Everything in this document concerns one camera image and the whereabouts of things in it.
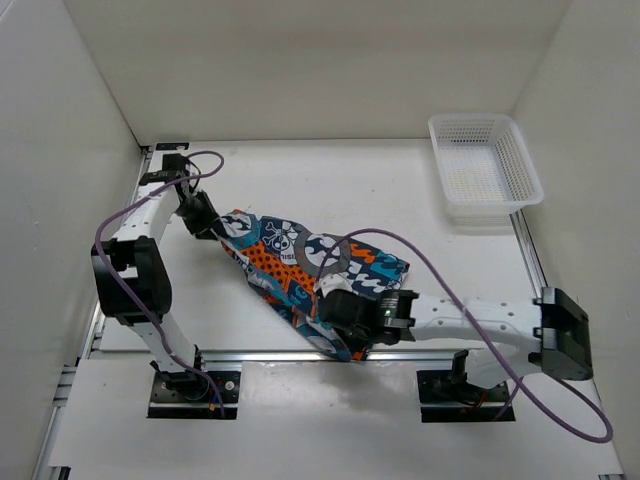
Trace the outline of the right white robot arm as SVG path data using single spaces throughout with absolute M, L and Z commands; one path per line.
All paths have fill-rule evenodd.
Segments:
M 366 299 L 334 290 L 319 302 L 322 321 L 367 344 L 435 339 L 488 340 L 484 351 L 458 354 L 449 387 L 470 400 L 510 375 L 544 373 L 556 380 L 593 377 L 589 317 L 563 290 L 545 287 L 525 302 L 453 300 L 388 290 Z

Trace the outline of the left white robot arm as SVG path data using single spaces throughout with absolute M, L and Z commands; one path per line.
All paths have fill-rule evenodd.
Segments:
M 172 316 L 172 286 L 159 250 L 173 217 L 181 218 L 196 239 L 226 236 L 220 215 L 199 186 L 207 175 L 194 157 L 166 154 L 159 170 L 142 175 L 137 199 L 99 225 L 91 262 L 102 312 L 142 339 L 166 386 L 190 401 L 220 403 L 201 351 Z

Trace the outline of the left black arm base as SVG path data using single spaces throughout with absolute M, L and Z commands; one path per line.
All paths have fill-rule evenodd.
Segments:
M 167 374 L 156 372 L 151 386 L 147 417 L 150 419 L 235 420 L 241 389 L 239 370 L 210 370 L 210 384 L 196 377 L 172 382 Z

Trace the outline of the colourful patterned shorts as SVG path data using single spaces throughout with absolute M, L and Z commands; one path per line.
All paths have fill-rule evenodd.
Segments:
M 370 341 L 351 339 L 320 319 L 319 293 L 345 289 L 376 300 L 404 283 L 410 264 L 378 247 L 313 233 L 293 220 L 234 210 L 220 217 L 224 251 L 249 286 L 325 356 L 363 361 Z

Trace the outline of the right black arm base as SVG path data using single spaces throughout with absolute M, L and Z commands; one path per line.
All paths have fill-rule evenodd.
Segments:
M 421 422 L 424 424 L 514 422 L 506 382 L 492 389 L 453 384 L 448 371 L 416 372 Z

